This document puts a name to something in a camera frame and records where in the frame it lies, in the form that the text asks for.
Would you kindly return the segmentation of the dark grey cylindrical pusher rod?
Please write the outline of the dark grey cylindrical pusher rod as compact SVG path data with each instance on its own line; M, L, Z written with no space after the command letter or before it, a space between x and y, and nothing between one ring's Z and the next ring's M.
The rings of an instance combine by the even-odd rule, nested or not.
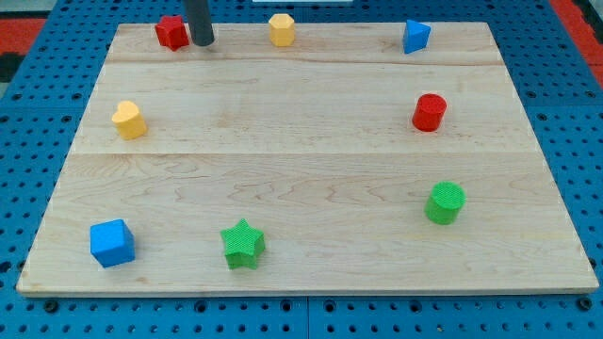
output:
M215 41L208 0L183 0L192 42L206 47Z

